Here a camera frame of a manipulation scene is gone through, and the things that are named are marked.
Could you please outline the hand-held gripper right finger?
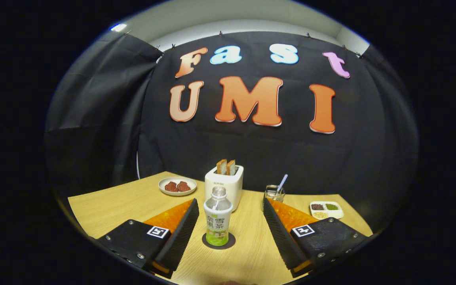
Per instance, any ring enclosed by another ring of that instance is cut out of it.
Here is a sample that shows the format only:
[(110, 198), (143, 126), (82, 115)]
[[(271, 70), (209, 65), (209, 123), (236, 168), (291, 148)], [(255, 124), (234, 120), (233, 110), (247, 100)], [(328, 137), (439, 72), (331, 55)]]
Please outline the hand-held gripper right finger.
[(336, 218), (316, 218), (264, 198), (263, 211), (274, 242), (293, 277), (332, 267), (355, 253), (367, 236)]

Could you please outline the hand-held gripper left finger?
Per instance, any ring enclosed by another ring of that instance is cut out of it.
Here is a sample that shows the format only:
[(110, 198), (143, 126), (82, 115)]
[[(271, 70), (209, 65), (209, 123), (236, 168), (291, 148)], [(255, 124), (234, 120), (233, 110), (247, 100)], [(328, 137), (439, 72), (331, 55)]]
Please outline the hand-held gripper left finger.
[(97, 239), (128, 263), (171, 278), (199, 216), (197, 199), (176, 205), (144, 222), (129, 219)]

